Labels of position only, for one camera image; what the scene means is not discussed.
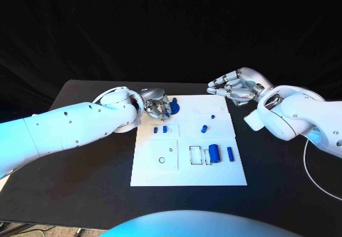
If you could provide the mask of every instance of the white cable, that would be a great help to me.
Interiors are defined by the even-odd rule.
[[[309,143],[309,140],[306,141],[306,144],[305,144],[305,155],[306,155],[307,143]],[[306,170],[307,176],[309,176],[312,182],[315,183],[315,185],[318,186],[318,188],[319,188],[328,195],[331,195],[333,198],[336,198],[338,200],[342,201],[342,198],[341,198],[341,197],[338,197],[338,196],[332,195],[331,193],[328,193],[328,192],[319,187],[319,185],[316,184],[316,182],[315,182],[315,180],[313,180],[313,178],[312,178],[312,176],[310,176],[310,174],[309,174],[307,168],[306,168],[306,162],[305,162],[305,170]]]

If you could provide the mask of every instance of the robotic hand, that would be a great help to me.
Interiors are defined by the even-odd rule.
[[[39,157],[79,147],[113,132],[130,131],[141,124],[144,112],[156,119],[167,119],[172,110],[165,90],[149,88],[137,93],[127,87],[117,87],[92,103],[65,106],[1,123],[0,178]]]
[[[217,85],[227,83],[225,88]],[[225,96],[237,106],[258,102],[244,118],[254,131],[263,127],[289,141],[299,134],[325,152],[342,158],[342,101],[326,102],[313,91],[289,85],[274,87],[251,68],[241,68],[208,84],[208,93]]]

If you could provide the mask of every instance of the blue object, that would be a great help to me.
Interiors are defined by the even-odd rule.
[[[234,161],[231,147],[227,147],[227,150],[228,150],[228,155],[229,155],[229,161]]]
[[[202,127],[202,130],[201,130],[201,132],[202,132],[202,133],[205,133],[205,132],[206,132],[206,128],[208,128],[208,126],[206,126],[206,125],[204,125],[204,127]]]
[[[178,210],[140,216],[107,231],[101,237],[300,237],[290,231],[241,216],[211,211]]]
[[[209,146],[209,156],[211,156],[211,163],[221,162],[221,159],[219,159],[219,147],[218,147],[217,144],[212,144]]]
[[[176,98],[173,98],[170,105],[170,114],[175,115],[179,111],[179,104],[176,103]]]

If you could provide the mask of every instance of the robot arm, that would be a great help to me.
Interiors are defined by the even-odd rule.
[[[225,88],[218,89],[215,86],[225,82]],[[300,134],[322,151],[342,158],[342,101],[326,102],[313,91],[296,86],[273,87],[250,68],[228,73],[208,86],[206,91],[227,96],[237,106],[250,100],[258,102],[257,109],[244,118],[253,130],[266,127],[286,141]]]
[[[150,88],[137,93],[117,87],[92,103],[84,102],[1,123],[0,178],[39,157],[77,148],[113,132],[130,131],[140,125],[144,112],[157,119],[167,118],[170,106],[165,90]]]

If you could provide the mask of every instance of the black table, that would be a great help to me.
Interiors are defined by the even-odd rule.
[[[162,87],[169,95],[206,94],[205,84],[71,80],[52,109],[91,102],[123,85],[131,90]],[[131,187],[133,129],[27,164],[0,192],[0,220],[110,229],[141,215],[191,209],[253,218],[303,236],[341,236],[342,202],[305,173],[306,139],[286,142],[264,128],[254,132],[242,120],[254,108],[254,102],[240,108],[228,101],[248,186]],[[342,196],[342,159],[312,144],[307,169],[325,189]]]

